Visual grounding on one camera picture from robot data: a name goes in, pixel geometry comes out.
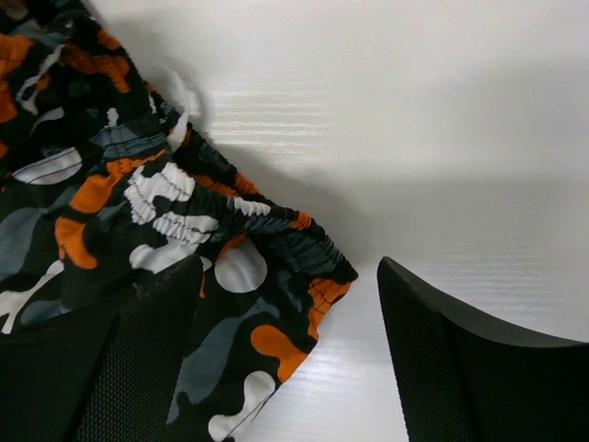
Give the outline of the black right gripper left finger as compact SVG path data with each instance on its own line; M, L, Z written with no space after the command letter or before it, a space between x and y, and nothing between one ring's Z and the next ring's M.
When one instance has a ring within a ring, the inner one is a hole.
M201 281L190 256L141 288L3 336L2 440L161 440Z

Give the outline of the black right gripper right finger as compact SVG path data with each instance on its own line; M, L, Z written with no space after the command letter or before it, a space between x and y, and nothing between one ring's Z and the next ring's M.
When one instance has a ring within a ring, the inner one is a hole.
M588 346L501 320L386 257L377 285L412 441L584 441Z

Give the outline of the orange camouflage shorts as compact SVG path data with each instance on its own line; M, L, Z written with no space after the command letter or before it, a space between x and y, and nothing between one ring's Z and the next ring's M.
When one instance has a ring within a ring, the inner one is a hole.
M159 441L237 441L356 271L145 82L80 1L1 5L1 339L141 288L202 281Z

